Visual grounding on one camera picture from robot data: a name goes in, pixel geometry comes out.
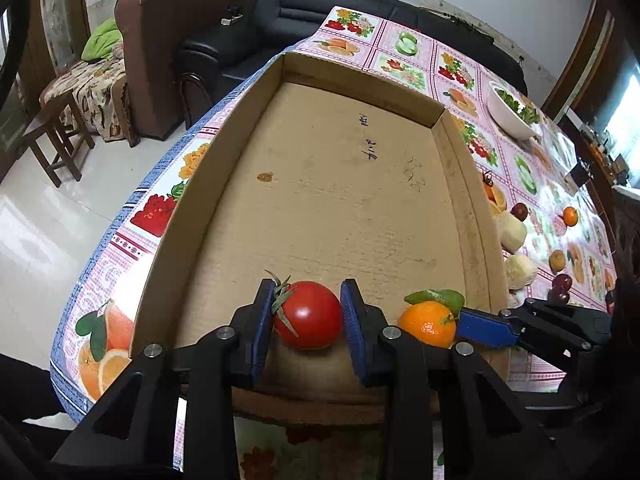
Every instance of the metal bolt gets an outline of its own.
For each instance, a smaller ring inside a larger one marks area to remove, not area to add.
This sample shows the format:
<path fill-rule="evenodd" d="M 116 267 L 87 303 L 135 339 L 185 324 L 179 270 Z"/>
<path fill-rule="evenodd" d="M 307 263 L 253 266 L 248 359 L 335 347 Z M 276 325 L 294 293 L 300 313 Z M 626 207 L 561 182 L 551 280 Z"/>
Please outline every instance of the metal bolt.
<path fill-rule="evenodd" d="M 158 343 L 151 343 L 145 346 L 145 355 L 147 357 L 158 357 L 162 353 L 162 346 Z"/>
<path fill-rule="evenodd" d="M 456 345 L 456 352 L 460 355 L 471 355 L 474 352 L 473 346 L 466 341 L 461 341 Z"/>
<path fill-rule="evenodd" d="M 216 337 L 218 339 L 231 339 L 236 335 L 236 331 L 232 326 L 221 326 L 216 330 Z"/>
<path fill-rule="evenodd" d="M 402 332 L 400 332 L 397 326 L 389 325 L 382 329 L 382 335 L 387 339 L 398 339 L 402 335 Z"/>

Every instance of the wooden stool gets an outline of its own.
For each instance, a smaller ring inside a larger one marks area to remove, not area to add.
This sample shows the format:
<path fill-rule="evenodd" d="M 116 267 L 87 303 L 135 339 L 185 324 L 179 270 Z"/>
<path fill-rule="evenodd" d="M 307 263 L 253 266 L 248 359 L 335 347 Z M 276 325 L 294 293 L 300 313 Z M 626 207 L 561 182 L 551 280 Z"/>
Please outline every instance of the wooden stool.
<path fill-rule="evenodd" d="M 68 132 L 60 122 L 60 114 L 67 105 L 71 108 L 71 113 L 78 124 L 78 129 L 71 130 L 70 132 Z M 44 133 L 47 134 L 57 152 L 53 162 L 49 162 L 47 160 L 37 143 L 38 138 Z M 81 136 L 81 139 L 75 147 L 69 140 L 69 138 L 74 135 Z M 67 90 L 63 94 L 60 94 L 48 101 L 33 121 L 31 121 L 29 126 L 27 126 L 22 137 L 26 140 L 31 151 L 33 151 L 33 155 L 36 156 L 38 162 L 42 166 L 42 169 L 49 175 L 49 178 L 56 187 L 60 187 L 61 184 L 60 179 L 55 172 L 57 168 L 66 166 L 77 181 L 82 178 L 82 174 L 80 173 L 80 170 L 78 170 L 74 159 L 80 151 L 80 147 L 83 142 L 87 143 L 90 150 L 95 146 L 94 140 L 91 138 L 89 128 L 86 126 L 86 123 L 82 118 L 82 114 L 78 109 L 72 90 Z"/>

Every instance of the cardboard tray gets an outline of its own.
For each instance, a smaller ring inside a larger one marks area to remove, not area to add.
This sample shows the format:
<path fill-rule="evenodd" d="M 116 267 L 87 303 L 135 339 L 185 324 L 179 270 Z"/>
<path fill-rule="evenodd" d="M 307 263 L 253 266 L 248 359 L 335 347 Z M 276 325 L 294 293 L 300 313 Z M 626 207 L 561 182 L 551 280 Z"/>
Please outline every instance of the cardboard tray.
<path fill-rule="evenodd" d="M 190 179 L 146 280 L 132 354 L 228 324 L 264 269 L 338 296 L 356 278 L 389 323 L 424 288 L 493 313 L 507 305 L 481 179 L 444 106 L 295 52 L 245 92 Z M 508 355 L 486 357 L 506 377 Z M 382 420 L 384 392 L 358 384 L 343 337 L 299 352 L 274 335 L 257 390 L 234 392 L 236 410 L 287 424 Z"/>

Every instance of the brown armchair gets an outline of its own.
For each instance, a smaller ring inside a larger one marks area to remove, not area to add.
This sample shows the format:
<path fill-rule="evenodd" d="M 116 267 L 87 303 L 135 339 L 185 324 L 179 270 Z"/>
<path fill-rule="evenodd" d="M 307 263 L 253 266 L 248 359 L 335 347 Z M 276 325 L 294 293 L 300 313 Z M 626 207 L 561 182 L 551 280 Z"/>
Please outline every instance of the brown armchair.
<path fill-rule="evenodd" d="M 115 19 L 124 39 L 132 126 L 164 139 L 182 121 L 172 68 L 175 47 L 206 25 L 219 23 L 242 0 L 118 0 Z"/>

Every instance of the green blanket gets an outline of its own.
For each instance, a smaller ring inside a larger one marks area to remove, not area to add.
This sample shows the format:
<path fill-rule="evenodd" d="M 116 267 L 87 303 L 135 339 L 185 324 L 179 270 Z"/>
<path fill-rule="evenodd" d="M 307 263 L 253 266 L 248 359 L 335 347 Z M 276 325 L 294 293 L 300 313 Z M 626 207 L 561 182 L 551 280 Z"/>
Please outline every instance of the green blanket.
<path fill-rule="evenodd" d="M 89 41 L 86 42 L 82 51 L 82 60 L 92 61 L 111 57 L 111 47 L 119 41 L 122 41 L 122 34 L 116 27 L 116 20 L 109 18 L 96 27 Z"/>

